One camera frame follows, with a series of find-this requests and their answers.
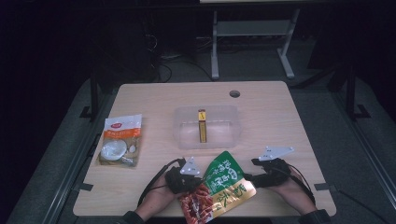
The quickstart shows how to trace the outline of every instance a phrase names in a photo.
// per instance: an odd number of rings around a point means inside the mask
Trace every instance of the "green snack bag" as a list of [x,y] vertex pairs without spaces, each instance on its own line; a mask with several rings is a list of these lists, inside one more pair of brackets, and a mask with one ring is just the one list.
[[224,151],[208,166],[205,182],[179,198],[188,224],[207,223],[256,194],[233,156]]

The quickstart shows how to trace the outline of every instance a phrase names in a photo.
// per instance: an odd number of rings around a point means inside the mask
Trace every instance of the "person's arm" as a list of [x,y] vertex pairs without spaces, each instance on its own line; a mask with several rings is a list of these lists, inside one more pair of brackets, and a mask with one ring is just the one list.
[[[291,175],[295,175],[302,180],[293,169]],[[299,222],[301,224],[327,224],[331,223],[330,217],[326,210],[318,210],[303,189],[291,178],[279,185],[269,187],[268,189],[276,192],[282,199],[293,207],[301,216]]]
[[154,215],[165,209],[169,203],[181,196],[174,194],[167,186],[164,175],[162,175],[152,186],[145,200],[134,210],[129,211],[122,220],[116,223],[122,224],[143,224]]

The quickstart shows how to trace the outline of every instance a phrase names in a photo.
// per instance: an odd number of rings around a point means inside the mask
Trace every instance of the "food packet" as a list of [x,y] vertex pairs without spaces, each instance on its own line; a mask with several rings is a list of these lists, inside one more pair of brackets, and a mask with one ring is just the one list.
[[233,156],[224,151],[208,166],[204,183],[179,197],[188,224],[204,224],[256,194]]
[[105,120],[103,147],[97,161],[101,165],[135,167],[139,155],[142,115]]

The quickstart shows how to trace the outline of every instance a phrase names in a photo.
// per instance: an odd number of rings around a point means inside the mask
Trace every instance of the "wooden table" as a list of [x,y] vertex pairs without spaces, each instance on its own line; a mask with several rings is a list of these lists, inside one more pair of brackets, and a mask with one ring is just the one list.
[[[239,91],[233,98],[230,91]],[[173,136],[173,115],[183,105],[236,105],[242,126],[234,148],[179,149]],[[262,174],[251,159],[266,146],[294,147],[282,157],[305,176],[317,199],[319,209],[336,212],[328,190],[316,191],[314,184],[325,183],[317,159],[306,136],[290,92],[284,82],[199,82],[123,85],[109,117],[143,114],[139,163],[134,169],[95,164],[102,148],[101,137],[81,190],[74,213],[77,216],[122,216],[135,210],[141,192],[160,169],[176,158],[194,156],[201,170],[222,151],[228,150],[244,172]],[[279,217],[298,215],[276,194],[258,189],[251,199],[224,214],[225,217]],[[183,217],[178,202],[173,202],[158,217]]]

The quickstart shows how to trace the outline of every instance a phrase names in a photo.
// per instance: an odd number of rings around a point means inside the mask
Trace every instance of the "plastic bin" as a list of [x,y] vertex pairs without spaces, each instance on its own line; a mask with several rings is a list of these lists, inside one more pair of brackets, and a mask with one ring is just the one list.
[[[206,142],[200,142],[198,110],[206,113]],[[235,147],[241,133],[235,105],[181,106],[175,110],[174,137],[183,149]]]

